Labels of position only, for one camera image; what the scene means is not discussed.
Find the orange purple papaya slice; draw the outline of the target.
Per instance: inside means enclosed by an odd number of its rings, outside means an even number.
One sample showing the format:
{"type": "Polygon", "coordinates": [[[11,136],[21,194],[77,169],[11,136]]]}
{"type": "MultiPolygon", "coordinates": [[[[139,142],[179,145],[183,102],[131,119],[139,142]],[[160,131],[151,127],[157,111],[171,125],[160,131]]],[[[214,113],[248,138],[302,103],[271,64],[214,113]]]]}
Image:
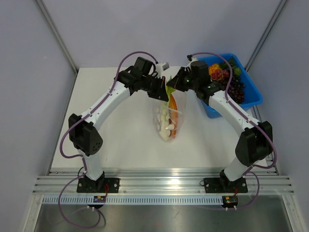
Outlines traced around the orange purple papaya slice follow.
{"type": "Polygon", "coordinates": [[[170,114],[169,122],[174,126],[174,128],[171,129],[170,131],[169,137],[171,139],[175,139],[178,127],[178,108],[173,95],[170,96],[169,100],[169,114],[170,114]]]}

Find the clear dotted zip top bag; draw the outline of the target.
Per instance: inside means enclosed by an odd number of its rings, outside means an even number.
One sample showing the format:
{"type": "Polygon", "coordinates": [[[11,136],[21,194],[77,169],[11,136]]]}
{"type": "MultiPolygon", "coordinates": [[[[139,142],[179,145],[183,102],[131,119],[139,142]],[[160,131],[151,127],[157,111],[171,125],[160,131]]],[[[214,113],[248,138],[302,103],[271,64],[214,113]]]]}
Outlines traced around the clear dotted zip top bag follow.
{"type": "Polygon", "coordinates": [[[154,129],[159,137],[170,142],[177,137],[185,116],[186,92],[174,91],[169,102],[156,100],[152,105],[154,129]]]}

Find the green white celery stalk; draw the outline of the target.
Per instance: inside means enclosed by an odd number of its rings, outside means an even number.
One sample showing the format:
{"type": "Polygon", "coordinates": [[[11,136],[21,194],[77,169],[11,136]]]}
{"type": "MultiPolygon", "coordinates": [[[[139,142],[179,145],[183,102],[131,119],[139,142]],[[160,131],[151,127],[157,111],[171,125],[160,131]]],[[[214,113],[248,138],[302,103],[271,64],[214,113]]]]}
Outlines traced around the green white celery stalk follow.
{"type": "MultiPolygon", "coordinates": [[[[166,91],[167,91],[167,95],[170,100],[170,96],[175,91],[175,89],[166,86],[166,91]]],[[[169,137],[170,131],[171,129],[174,128],[174,126],[169,122],[169,119],[170,119],[169,101],[164,101],[161,103],[160,107],[157,108],[156,116],[157,116],[156,129],[157,129],[159,136],[164,141],[171,140],[171,138],[169,137]]]]}

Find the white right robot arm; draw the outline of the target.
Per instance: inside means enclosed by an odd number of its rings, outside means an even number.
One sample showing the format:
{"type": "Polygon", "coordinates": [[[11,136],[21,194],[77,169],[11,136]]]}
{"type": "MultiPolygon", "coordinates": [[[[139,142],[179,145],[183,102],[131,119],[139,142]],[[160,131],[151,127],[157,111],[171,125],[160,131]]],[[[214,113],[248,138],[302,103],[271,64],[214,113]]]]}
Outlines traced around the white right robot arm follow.
{"type": "Polygon", "coordinates": [[[220,172],[218,183],[212,186],[216,191],[234,192],[245,174],[273,152],[271,124],[251,117],[235,104],[226,88],[211,80],[208,66],[202,60],[191,62],[189,67],[180,67],[167,86],[181,92],[194,91],[198,99],[215,109],[237,133],[236,157],[220,172]]]}

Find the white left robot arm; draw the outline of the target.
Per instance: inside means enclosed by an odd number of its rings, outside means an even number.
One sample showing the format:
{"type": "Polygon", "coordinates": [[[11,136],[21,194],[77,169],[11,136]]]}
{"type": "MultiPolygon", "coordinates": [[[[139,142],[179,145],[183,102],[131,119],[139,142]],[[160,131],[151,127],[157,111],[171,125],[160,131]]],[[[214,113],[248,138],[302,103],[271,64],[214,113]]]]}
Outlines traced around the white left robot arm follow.
{"type": "Polygon", "coordinates": [[[98,155],[103,146],[99,129],[124,100],[140,90],[146,92],[149,98],[167,102],[169,98],[163,71],[168,68],[167,62],[154,64],[138,57],[134,65],[117,71],[113,85],[87,111],[69,117],[69,139],[82,155],[84,163],[84,174],[79,178],[80,187],[93,192],[100,192],[106,187],[105,173],[98,155]]]}

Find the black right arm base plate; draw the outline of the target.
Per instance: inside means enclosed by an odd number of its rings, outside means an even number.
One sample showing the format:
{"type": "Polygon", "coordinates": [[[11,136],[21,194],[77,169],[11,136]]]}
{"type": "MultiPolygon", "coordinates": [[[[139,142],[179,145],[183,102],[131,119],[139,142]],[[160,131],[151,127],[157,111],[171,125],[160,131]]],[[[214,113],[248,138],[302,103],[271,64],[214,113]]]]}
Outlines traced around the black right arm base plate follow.
{"type": "Polygon", "coordinates": [[[246,180],[242,177],[236,181],[225,181],[219,177],[207,177],[199,183],[206,193],[248,193],[246,180]]]}

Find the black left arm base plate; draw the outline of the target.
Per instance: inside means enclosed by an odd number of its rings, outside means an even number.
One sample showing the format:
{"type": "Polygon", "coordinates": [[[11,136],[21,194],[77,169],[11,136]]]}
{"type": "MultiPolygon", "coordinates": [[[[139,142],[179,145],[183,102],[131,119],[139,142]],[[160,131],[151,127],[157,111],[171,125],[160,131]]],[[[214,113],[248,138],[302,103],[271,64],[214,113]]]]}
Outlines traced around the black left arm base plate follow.
{"type": "Polygon", "coordinates": [[[104,178],[93,181],[87,177],[79,178],[77,185],[78,193],[118,193],[120,186],[119,178],[104,178]]]}

